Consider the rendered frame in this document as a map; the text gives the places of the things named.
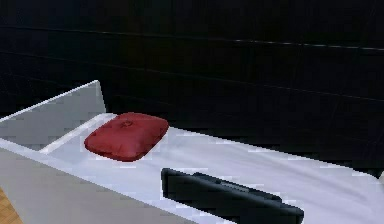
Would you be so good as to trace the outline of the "white bed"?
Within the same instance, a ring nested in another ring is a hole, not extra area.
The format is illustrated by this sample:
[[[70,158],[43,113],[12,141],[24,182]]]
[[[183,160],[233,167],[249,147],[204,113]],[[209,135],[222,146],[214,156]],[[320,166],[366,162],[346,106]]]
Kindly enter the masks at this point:
[[[113,117],[92,81],[0,119],[0,188],[24,224],[231,224],[164,198],[166,167],[276,194],[303,224],[384,224],[384,183],[343,166],[177,128],[132,163],[86,150]]]

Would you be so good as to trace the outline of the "red pillow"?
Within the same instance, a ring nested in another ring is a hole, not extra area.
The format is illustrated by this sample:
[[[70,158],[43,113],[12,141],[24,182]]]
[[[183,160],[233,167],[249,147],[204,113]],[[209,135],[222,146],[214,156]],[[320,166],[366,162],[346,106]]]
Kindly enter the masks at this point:
[[[109,159],[134,162],[145,156],[166,134],[166,119],[142,113],[120,114],[93,131],[85,148]]]

